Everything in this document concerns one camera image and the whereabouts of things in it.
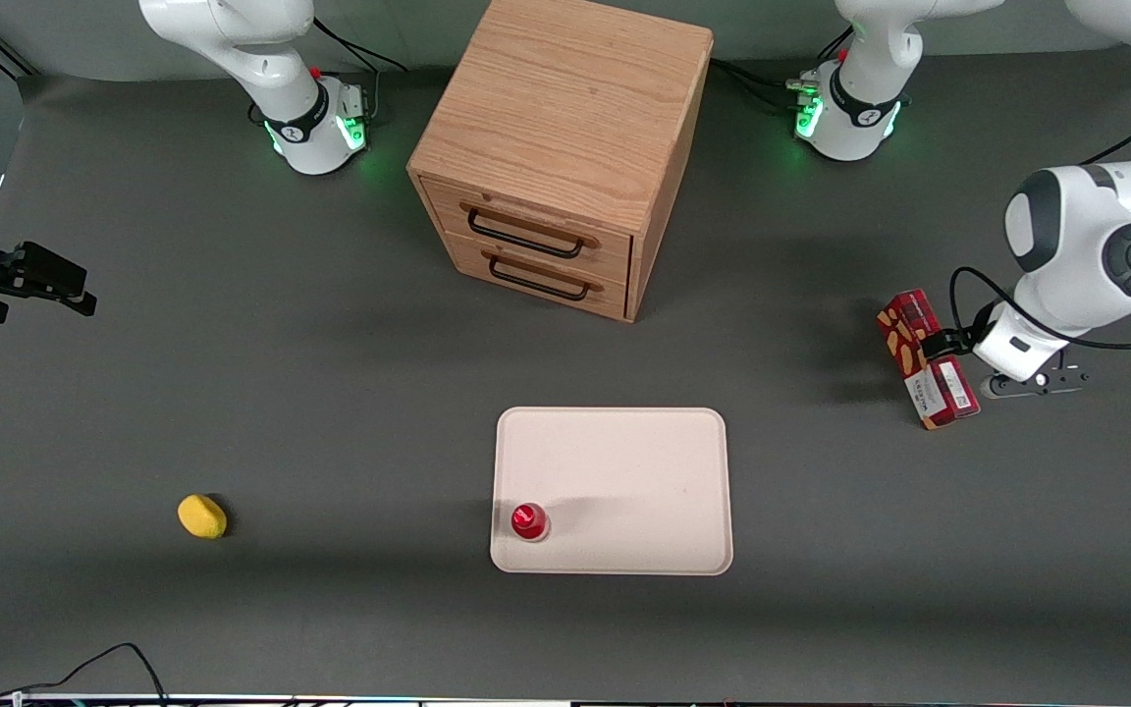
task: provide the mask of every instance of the red box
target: red box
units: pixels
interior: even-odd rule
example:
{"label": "red box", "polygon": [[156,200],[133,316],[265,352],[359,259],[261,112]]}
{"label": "red box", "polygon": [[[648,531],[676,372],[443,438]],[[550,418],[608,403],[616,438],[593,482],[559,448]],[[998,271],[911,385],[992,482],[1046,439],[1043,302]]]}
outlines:
{"label": "red box", "polygon": [[893,296],[875,319],[925,428],[940,429],[979,412],[979,403],[972,387],[965,383],[957,357],[929,361],[920,347],[921,340],[941,331],[923,290]]}

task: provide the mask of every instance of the red bottle cap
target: red bottle cap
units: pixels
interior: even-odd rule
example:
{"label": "red bottle cap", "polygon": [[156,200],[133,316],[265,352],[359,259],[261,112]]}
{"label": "red bottle cap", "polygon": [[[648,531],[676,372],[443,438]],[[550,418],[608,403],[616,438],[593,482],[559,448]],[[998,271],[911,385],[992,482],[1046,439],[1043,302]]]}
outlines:
{"label": "red bottle cap", "polygon": [[512,532],[525,540],[539,540],[547,532],[547,514],[537,502],[523,502],[512,510]]}

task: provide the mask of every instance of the gray table surface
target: gray table surface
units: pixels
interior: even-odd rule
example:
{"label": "gray table surface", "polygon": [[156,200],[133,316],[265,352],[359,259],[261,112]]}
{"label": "gray table surface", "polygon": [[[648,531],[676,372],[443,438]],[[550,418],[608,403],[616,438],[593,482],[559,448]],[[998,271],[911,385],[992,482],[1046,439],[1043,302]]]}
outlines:
{"label": "gray table surface", "polygon": [[[24,86],[0,245],[101,303],[0,327],[0,689],[135,640],[172,692],[1131,704],[1131,353],[926,433],[871,321],[910,286],[946,313],[956,265],[1013,282],[1009,193],[1131,130],[1131,50],[929,59],[861,165],[710,75],[633,326],[459,276],[404,171],[446,75],[386,79],[323,178],[233,81]],[[717,408],[731,571],[498,571],[511,406]],[[193,492],[232,538],[182,532]]]}

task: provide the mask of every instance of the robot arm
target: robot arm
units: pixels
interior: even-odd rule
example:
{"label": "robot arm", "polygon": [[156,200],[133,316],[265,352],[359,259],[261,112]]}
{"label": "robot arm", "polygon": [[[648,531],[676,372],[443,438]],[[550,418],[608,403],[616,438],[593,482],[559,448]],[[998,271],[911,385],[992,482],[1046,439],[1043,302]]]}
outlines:
{"label": "robot arm", "polygon": [[991,316],[975,354],[1002,374],[1028,380],[1091,328],[1131,314],[1131,212],[1104,167],[1054,167],[1029,175],[1007,207],[1007,241],[1024,276],[1015,300]]}
{"label": "robot arm", "polygon": [[[1086,26],[1131,44],[1131,3],[1068,0]],[[1002,374],[1027,380],[1052,354],[1131,314],[1131,162],[1041,170],[1011,198],[1011,255],[1024,268],[1016,303],[1057,331],[1043,331],[1010,304],[974,353]]]}
{"label": "robot arm", "polygon": [[337,170],[365,145],[357,86],[318,77],[287,45],[313,21],[311,0],[138,0],[148,26],[242,85],[274,148],[303,174]]}
{"label": "robot arm", "polygon": [[836,0],[840,17],[852,24],[853,44],[844,62],[830,57],[789,81],[789,88],[808,94],[795,135],[834,159],[870,156],[892,132],[898,98],[924,55],[915,23],[962,17],[1004,1]]}

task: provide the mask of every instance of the drawer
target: drawer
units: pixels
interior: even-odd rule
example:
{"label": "drawer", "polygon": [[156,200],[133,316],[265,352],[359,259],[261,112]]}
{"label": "drawer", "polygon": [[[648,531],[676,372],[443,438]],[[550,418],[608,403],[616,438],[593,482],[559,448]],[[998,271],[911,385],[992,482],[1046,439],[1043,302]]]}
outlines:
{"label": "drawer", "polygon": [[502,247],[532,264],[577,270],[611,282],[628,282],[631,238],[573,219],[537,213],[490,193],[421,179],[443,230]]}
{"label": "drawer", "polygon": [[448,247],[452,264],[467,276],[602,317],[625,318],[628,288],[620,283],[547,267],[474,238],[444,234],[443,244]]}

